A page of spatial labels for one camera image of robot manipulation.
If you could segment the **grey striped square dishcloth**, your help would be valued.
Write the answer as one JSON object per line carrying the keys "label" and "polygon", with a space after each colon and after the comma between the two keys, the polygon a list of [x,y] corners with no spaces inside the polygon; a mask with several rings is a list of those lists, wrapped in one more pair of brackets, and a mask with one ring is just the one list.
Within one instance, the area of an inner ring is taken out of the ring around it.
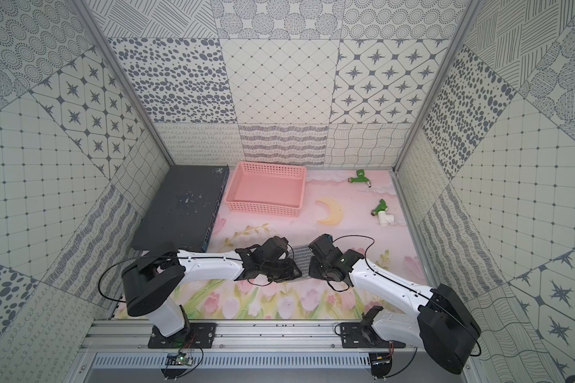
{"label": "grey striped square dishcloth", "polygon": [[309,278],[311,260],[314,257],[311,249],[307,245],[299,245],[291,247],[289,251],[290,257],[295,261],[296,266],[302,273],[302,279]]}

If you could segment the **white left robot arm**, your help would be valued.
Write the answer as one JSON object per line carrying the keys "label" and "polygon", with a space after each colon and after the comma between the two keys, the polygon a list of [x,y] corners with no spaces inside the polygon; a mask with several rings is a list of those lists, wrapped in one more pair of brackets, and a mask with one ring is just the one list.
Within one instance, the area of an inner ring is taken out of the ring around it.
{"label": "white left robot arm", "polygon": [[147,318],[170,338],[188,326],[185,311],[172,299],[177,287],[210,280],[252,282],[261,275],[271,284],[303,276],[287,239],[273,236],[225,253],[195,253],[162,244],[126,266],[121,281],[128,315]]}

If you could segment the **white plastic pipe elbow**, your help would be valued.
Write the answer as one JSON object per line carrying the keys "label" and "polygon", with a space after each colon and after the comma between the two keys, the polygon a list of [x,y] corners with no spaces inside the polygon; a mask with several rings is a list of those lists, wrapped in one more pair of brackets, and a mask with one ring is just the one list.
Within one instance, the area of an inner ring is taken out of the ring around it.
{"label": "white plastic pipe elbow", "polygon": [[378,212],[377,218],[381,227],[390,226],[395,222],[395,217],[392,214],[386,213],[385,211]]}

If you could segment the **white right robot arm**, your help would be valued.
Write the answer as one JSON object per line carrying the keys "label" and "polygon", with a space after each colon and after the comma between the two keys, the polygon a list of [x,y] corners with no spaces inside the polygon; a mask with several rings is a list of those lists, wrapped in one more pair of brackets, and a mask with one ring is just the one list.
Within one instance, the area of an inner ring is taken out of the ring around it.
{"label": "white right robot arm", "polygon": [[374,308],[363,316],[363,329],[383,341],[398,341],[422,348],[449,373],[459,375],[471,357],[477,357],[481,328],[463,300],[451,287],[429,287],[411,282],[369,263],[353,250],[343,252],[329,234],[314,239],[309,276],[326,282],[343,282],[365,290],[402,311],[392,314]]}

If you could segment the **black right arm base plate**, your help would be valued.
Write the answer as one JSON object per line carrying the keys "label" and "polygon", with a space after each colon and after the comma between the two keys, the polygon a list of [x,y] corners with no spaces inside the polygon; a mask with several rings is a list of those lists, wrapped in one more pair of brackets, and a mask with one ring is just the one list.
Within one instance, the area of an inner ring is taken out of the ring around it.
{"label": "black right arm base plate", "polygon": [[388,349],[390,342],[383,340],[372,330],[366,330],[359,322],[340,322],[334,327],[343,349]]}

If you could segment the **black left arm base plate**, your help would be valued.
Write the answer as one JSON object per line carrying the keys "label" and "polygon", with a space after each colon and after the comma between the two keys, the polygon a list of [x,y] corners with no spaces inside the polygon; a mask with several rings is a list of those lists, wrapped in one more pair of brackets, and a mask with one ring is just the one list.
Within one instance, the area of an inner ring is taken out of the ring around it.
{"label": "black left arm base plate", "polygon": [[184,329],[170,337],[161,334],[153,327],[148,342],[149,349],[211,349],[215,339],[217,324],[215,322],[190,322]]}

